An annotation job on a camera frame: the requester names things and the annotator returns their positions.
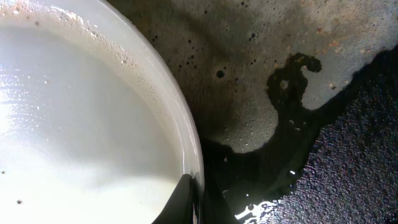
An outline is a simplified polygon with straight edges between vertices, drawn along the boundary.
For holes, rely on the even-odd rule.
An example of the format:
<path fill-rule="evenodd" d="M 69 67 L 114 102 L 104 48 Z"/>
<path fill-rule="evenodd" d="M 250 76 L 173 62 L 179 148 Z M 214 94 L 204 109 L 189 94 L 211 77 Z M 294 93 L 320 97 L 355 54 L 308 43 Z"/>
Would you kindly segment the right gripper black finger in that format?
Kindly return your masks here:
<path fill-rule="evenodd" d="M 165 207 L 153 224 L 193 224 L 193 179 L 181 176 Z"/>

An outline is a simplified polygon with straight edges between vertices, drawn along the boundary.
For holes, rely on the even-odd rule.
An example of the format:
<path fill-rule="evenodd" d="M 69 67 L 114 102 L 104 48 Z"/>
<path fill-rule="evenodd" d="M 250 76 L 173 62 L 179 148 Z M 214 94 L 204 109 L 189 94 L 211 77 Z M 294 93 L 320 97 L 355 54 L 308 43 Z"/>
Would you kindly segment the light blue plate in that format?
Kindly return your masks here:
<path fill-rule="evenodd" d="M 104 1 L 1 2 L 1 222 L 152 223 L 180 178 L 201 219 L 187 102 Z"/>

